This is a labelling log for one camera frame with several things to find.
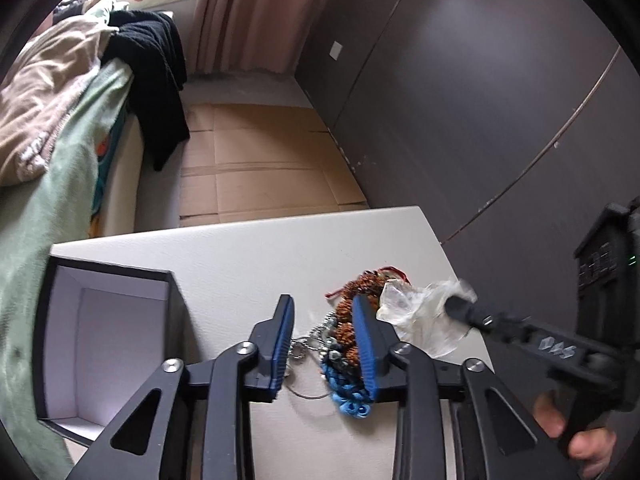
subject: brown bead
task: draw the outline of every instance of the brown bead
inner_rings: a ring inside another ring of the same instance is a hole
[[[351,323],[340,323],[335,329],[335,338],[343,346],[352,346],[356,343],[356,333]]]
[[[342,300],[338,303],[335,307],[335,315],[340,322],[345,323],[351,321],[351,300]]]
[[[349,348],[346,352],[346,354],[344,355],[345,359],[347,359],[347,362],[354,367],[358,367],[360,366],[360,356],[358,355],[358,347],[354,346],[352,348]]]
[[[373,312],[377,312],[380,308],[380,298],[372,296],[371,294],[369,294],[367,297],[369,298],[369,303],[373,309]]]
[[[347,283],[341,291],[344,298],[352,300],[357,294],[379,296],[388,277],[376,272],[364,272],[352,282]]]

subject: white table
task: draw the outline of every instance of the white table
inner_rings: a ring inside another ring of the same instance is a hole
[[[417,207],[96,238],[58,244],[51,253],[172,270],[200,353],[195,359],[191,348],[188,360],[214,358],[246,339],[257,321],[271,317],[280,294],[295,300],[297,336],[322,321],[330,309],[324,294],[363,270],[395,266],[422,286],[455,277]],[[491,364],[475,331],[444,360],[460,364],[469,357]],[[306,394],[324,389],[311,363],[301,365],[292,385]],[[355,420],[341,416],[328,397],[305,400],[283,389],[273,404],[252,405],[256,477],[389,480],[396,411],[395,404],[380,404],[370,417]],[[443,413],[446,419],[448,412]],[[451,446],[447,436],[447,477],[455,478]],[[197,474],[194,462],[192,474]]]

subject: beige blanket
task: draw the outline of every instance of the beige blanket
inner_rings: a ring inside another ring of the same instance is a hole
[[[0,85],[0,186],[47,171],[56,137],[116,30],[94,16],[74,16],[20,52]]]

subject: metal chain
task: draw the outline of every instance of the metal chain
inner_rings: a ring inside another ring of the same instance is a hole
[[[287,378],[292,377],[292,368],[290,363],[300,363],[307,355],[313,355],[313,352],[325,351],[325,341],[332,336],[332,329],[334,329],[337,322],[335,312],[328,312],[322,322],[315,325],[309,332],[301,337],[291,340],[289,346],[289,352],[287,354],[287,369],[285,371],[285,383],[287,390],[301,399],[317,400],[324,399],[331,395],[331,392],[319,396],[306,396],[294,390],[289,384],[287,384]]]

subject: black box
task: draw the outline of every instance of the black box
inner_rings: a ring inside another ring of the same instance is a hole
[[[165,359],[182,357],[184,311],[167,270],[50,256],[33,333],[38,420],[89,446]]]

